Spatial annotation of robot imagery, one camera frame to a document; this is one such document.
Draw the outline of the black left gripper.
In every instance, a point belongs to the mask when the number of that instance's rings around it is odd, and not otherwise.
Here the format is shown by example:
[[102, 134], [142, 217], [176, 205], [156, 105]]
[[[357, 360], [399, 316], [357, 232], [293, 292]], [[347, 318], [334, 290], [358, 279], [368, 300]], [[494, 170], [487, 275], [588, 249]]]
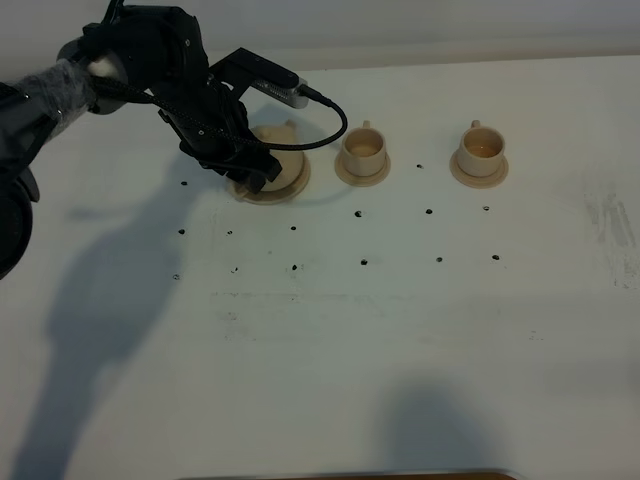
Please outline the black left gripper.
[[165, 120], [180, 138], [180, 148], [204, 169], [214, 170], [238, 188], [258, 194], [281, 173], [270, 152], [253, 146], [246, 113], [230, 97], [231, 91], [209, 79], [206, 54], [185, 49], [181, 70], [154, 84], [151, 92], [161, 103]]

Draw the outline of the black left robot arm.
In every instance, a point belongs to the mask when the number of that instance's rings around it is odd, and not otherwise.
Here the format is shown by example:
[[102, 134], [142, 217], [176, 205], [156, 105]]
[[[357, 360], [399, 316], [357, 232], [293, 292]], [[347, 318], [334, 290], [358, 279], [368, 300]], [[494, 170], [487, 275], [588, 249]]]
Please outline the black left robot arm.
[[85, 112], [155, 105], [183, 153], [259, 192], [282, 168], [251, 132], [240, 98], [272, 74], [244, 49], [211, 65], [197, 19], [179, 7], [110, 2], [55, 65], [1, 86], [1, 273], [13, 270], [30, 241], [40, 198], [31, 163]]

